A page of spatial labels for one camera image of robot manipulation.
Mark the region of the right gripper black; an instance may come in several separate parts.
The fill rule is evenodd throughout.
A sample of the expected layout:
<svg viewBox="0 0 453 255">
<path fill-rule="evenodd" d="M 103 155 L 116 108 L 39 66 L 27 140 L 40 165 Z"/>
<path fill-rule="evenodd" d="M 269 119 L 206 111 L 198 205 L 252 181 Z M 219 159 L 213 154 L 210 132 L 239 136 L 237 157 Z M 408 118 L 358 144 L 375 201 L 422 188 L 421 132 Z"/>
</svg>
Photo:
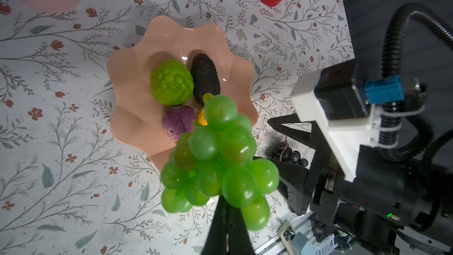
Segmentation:
<svg viewBox="0 0 453 255">
<path fill-rule="evenodd" d="M 310 210 L 330 224 L 345 201 L 399 226 L 453 225 L 453 176 L 445 167 L 417 159 L 394 163 L 361 146 L 356 177 L 347 181 L 317 122 L 309 121 L 310 132 L 287 126 L 300 123 L 296 113 L 268 120 L 275 131 L 315 150 L 309 169 L 270 160 L 280 175 L 277 190 L 298 216 Z"/>
</svg>

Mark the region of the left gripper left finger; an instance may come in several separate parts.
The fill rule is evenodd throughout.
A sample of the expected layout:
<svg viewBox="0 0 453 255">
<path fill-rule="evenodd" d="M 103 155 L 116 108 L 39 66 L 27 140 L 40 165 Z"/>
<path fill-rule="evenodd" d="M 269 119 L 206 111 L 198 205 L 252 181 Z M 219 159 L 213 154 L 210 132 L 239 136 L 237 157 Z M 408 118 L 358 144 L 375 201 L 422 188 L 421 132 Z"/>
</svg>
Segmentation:
<svg viewBox="0 0 453 255">
<path fill-rule="evenodd" d="M 214 218 L 201 255 L 228 254 L 228 214 L 230 205 L 223 196 L 218 199 Z"/>
</svg>

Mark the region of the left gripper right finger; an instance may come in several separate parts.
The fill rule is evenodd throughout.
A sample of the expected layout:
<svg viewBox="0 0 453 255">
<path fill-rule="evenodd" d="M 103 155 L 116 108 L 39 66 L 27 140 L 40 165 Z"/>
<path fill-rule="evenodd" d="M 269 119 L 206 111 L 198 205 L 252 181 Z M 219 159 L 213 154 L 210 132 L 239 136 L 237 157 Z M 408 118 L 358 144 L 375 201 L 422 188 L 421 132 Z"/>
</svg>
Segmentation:
<svg viewBox="0 0 453 255">
<path fill-rule="evenodd" d="M 255 255 L 240 209 L 228 208 L 228 254 Z"/>
</svg>

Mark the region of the green grape bunch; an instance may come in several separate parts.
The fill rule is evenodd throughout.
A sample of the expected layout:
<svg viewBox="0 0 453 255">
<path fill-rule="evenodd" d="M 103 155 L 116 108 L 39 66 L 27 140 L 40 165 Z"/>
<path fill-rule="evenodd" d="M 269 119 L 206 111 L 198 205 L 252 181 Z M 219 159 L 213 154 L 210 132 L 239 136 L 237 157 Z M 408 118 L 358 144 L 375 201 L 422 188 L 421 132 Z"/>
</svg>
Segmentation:
<svg viewBox="0 0 453 255">
<path fill-rule="evenodd" d="M 183 133 L 164 165 L 161 202 L 169 213 L 186 213 L 212 197 L 240 209 L 250 231 L 263 229 L 271 216 L 266 195 L 277 190 L 277 166 L 256 158 L 256 140 L 250 120 L 224 95 L 203 97 L 206 124 Z"/>
</svg>

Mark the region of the yellow lemon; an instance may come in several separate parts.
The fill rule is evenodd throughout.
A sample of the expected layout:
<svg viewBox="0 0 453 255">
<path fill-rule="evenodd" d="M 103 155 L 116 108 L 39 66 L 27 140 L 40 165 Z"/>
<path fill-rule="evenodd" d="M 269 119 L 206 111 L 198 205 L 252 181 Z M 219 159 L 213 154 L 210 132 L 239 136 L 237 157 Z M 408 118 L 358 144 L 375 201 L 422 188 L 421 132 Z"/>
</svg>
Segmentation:
<svg viewBox="0 0 453 255">
<path fill-rule="evenodd" d="M 199 122 L 200 125 L 202 126 L 207 126 L 207 121 L 206 121 L 206 118 L 205 118 L 205 112 L 204 112 L 204 108 L 202 108 L 198 114 L 197 114 L 197 121 Z"/>
</svg>

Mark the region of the purple passion fruit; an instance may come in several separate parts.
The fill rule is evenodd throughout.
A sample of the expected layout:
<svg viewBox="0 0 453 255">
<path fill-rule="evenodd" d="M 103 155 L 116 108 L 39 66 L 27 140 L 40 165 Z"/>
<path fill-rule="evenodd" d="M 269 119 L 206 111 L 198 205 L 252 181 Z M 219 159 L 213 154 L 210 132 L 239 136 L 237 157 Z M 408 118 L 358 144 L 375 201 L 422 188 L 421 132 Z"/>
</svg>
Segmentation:
<svg viewBox="0 0 453 255">
<path fill-rule="evenodd" d="M 193 132 L 196 117 L 195 111 L 190 106 L 169 108 L 162 119 L 165 133 L 171 140 L 178 141 L 182 134 Z"/>
</svg>

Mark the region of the dark avocado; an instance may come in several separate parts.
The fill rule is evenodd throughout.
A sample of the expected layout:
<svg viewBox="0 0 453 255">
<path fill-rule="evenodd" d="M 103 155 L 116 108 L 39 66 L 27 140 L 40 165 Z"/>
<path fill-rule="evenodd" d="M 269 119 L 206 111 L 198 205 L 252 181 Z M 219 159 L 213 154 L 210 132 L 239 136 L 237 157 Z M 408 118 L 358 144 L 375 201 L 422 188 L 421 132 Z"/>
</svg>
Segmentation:
<svg viewBox="0 0 453 255">
<path fill-rule="evenodd" d="M 192 61 L 191 75 L 193 78 L 193 96 L 197 103 L 204 106 L 204 95 L 219 95 L 221 85 L 214 62 L 203 53 L 197 54 Z"/>
</svg>

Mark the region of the green custard apple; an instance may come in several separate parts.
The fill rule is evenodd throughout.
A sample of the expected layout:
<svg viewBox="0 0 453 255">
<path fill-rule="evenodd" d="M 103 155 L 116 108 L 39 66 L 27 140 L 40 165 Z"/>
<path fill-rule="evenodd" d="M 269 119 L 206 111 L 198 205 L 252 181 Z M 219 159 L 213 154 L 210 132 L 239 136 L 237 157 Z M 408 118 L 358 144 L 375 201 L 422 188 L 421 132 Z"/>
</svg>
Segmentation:
<svg viewBox="0 0 453 255">
<path fill-rule="evenodd" d="M 193 94 L 194 82 L 188 68 L 171 59 L 160 63 L 151 73 L 153 97 L 165 106 L 184 104 Z"/>
</svg>

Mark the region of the dark purple grape bunch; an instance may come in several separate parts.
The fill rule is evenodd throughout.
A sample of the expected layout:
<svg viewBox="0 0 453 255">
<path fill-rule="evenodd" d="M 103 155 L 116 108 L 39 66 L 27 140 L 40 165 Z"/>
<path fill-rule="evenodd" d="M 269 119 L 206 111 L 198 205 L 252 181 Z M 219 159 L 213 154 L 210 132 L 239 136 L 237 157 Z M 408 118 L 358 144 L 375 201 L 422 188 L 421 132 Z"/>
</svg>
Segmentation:
<svg viewBox="0 0 453 255">
<path fill-rule="evenodd" d="M 299 151 L 293 151 L 285 142 L 278 142 L 271 153 L 271 159 L 306 168 L 307 159 L 302 158 Z"/>
</svg>

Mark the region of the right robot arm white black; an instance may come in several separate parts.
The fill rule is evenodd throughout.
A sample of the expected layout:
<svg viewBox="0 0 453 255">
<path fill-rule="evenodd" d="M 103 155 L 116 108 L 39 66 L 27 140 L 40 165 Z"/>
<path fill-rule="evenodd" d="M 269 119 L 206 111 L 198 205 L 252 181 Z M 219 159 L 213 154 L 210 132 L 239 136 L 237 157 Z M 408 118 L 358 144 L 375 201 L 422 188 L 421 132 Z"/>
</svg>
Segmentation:
<svg viewBox="0 0 453 255">
<path fill-rule="evenodd" d="M 287 160 L 275 160 L 280 172 L 278 191 L 292 212 L 312 212 L 311 224 L 318 241 L 335 230 L 355 236 L 376 255 L 398 253 L 400 237 L 411 246 L 432 255 L 433 245 L 403 233 L 409 227 L 447 246 L 453 244 L 453 175 L 432 163 L 440 140 L 429 146 L 421 160 L 389 161 L 371 147 L 361 146 L 352 181 L 339 165 L 319 126 L 311 131 L 291 128 L 297 115 L 271 118 L 272 129 L 315 150 L 309 168 Z"/>
</svg>

